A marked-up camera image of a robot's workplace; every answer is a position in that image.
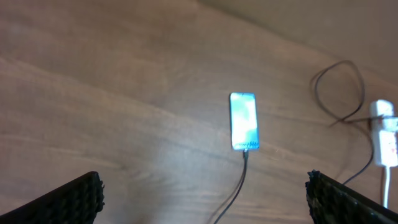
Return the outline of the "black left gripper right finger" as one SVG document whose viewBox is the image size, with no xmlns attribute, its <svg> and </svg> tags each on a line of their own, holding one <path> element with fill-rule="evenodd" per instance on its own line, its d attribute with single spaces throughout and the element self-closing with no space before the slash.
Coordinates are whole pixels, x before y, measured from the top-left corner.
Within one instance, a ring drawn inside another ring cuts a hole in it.
<svg viewBox="0 0 398 224">
<path fill-rule="evenodd" d="M 305 183 L 314 224 L 397 224 L 397 214 L 317 170 Z"/>
</svg>

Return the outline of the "blue Galaxy smartphone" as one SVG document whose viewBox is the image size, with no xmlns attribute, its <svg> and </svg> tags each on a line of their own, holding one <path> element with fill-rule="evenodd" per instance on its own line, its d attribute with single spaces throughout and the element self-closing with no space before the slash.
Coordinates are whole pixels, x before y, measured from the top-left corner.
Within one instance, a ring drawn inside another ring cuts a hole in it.
<svg viewBox="0 0 398 224">
<path fill-rule="evenodd" d="M 232 148 L 235 151 L 258 150 L 260 141 L 255 94 L 232 92 L 229 106 Z"/>
</svg>

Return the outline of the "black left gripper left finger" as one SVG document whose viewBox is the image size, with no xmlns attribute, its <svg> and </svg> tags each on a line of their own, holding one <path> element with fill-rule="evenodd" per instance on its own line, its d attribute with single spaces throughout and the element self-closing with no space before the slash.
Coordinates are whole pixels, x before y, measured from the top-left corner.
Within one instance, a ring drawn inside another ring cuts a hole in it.
<svg viewBox="0 0 398 224">
<path fill-rule="evenodd" d="M 104 183 L 88 172 L 57 189 L 1 215 L 3 224 L 91 224 L 104 207 Z"/>
</svg>

